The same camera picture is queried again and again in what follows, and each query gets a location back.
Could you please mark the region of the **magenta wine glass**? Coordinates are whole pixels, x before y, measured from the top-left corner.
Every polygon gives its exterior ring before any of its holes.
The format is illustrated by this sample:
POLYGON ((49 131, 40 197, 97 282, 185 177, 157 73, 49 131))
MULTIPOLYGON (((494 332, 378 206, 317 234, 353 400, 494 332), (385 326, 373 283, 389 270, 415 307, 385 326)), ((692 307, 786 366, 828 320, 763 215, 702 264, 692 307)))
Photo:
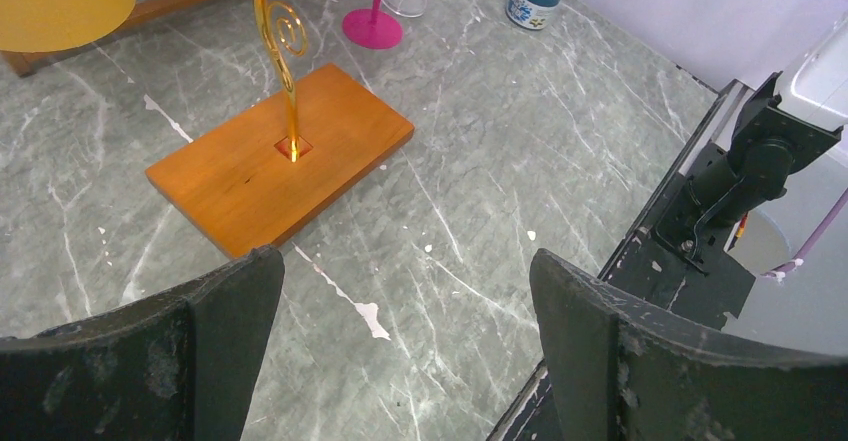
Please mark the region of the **magenta wine glass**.
POLYGON ((372 50, 386 50, 396 47, 403 38, 400 23, 383 12, 382 0, 372 0, 367 9, 349 12, 342 21, 342 30, 354 44, 372 50))

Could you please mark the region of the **gold wire glass rack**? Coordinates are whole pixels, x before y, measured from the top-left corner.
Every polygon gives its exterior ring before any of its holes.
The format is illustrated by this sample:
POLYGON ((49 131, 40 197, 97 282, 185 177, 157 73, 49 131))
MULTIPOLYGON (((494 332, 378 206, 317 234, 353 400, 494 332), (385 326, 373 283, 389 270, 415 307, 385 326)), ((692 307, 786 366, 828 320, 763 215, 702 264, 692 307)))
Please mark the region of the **gold wire glass rack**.
POLYGON ((329 64, 295 79, 307 49, 293 8, 254 0, 282 90, 150 166, 150 183, 231 258, 290 239, 413 135, 411 122, 329 64))

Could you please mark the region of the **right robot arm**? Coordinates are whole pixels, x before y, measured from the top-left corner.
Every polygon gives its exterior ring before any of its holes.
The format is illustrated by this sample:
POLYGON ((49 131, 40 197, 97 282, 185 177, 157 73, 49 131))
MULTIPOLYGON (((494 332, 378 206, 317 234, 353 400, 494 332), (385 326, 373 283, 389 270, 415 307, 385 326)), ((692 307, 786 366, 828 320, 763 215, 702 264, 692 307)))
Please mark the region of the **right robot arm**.
POLYGON ((702 269, 712 232, 782 197, 789 176, 836 145, 846 124, 847 21, 840 19, 745 102, 729 149, 687 176, 653 229, 658 241, 702 269))

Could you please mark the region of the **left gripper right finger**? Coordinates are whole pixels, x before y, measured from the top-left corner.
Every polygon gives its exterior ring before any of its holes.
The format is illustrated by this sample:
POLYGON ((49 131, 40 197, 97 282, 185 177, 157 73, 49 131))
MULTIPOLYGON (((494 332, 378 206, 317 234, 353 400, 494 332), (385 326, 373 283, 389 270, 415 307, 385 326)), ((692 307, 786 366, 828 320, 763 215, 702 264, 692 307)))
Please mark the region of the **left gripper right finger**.
POLYGON ((843 440, 847 361, 709 328, 534 255, 529 284, 568 440, 843 440))

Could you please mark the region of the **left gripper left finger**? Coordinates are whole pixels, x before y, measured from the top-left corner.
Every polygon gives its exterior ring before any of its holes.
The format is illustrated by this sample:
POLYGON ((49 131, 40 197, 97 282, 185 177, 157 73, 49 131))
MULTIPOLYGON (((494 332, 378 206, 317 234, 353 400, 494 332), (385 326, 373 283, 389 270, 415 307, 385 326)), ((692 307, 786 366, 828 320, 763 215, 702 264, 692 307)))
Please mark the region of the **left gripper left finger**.
POLYGON ((281 297, 263 246, 203 276, 1 341, 5 440, 237 440, 281 297))

